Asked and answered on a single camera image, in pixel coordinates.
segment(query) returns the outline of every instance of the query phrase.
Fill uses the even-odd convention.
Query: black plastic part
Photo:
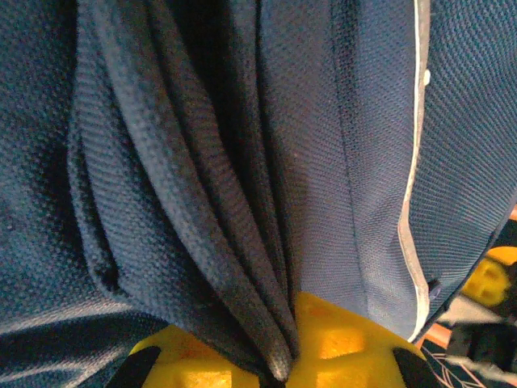
[[[517,327],[506,323],[460,323],[451,333],[448,356],[493,364],[503,372],[517,372]]]
[[[161,351],[151,346],[128,356],[105,388],[141,388]]]
[[[425,360],[404,348],[395,348],[393,355],[407,388],[441,388]]]

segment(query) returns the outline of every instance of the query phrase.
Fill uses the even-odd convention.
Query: textured fabric
[[[265,130],[301,288],[409,338],[397,222],[413,154],[413,3],[263,2],[262,15]]]
[[[66,169],[75,18],[0,5],[0,386],[95,385],[164,325],[88,276]]]
[[[517,188],[515,5],[434,7],[410,219],[431,313]],[[3,2],[0,386],[101,386],[166,323],[284,380],[299,289],[409,336],[414,21],[408,0]]]
[[[443,286],[433,315],[515,204],[517,8],[436,0],[431,15],[431,83],[410,224],[426,278]]]

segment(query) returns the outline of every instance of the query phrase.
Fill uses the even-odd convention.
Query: yellow plastic part
[[[501,264],[512,265],[517,262],[517,247],[492,248],[486,255]]]
[[[486,307],[500,304],[511,286],[504,267],[484,258],[465,283],[461,292]]]
[[[403,388],[393,348],[425,360],[412,344],[359,315],[301,293],[296,304],[301,356],[287,388]],[[144,388],[259,388],[256,376],[239,369],[193,335],[167,327],[141,341],[162,349]]]

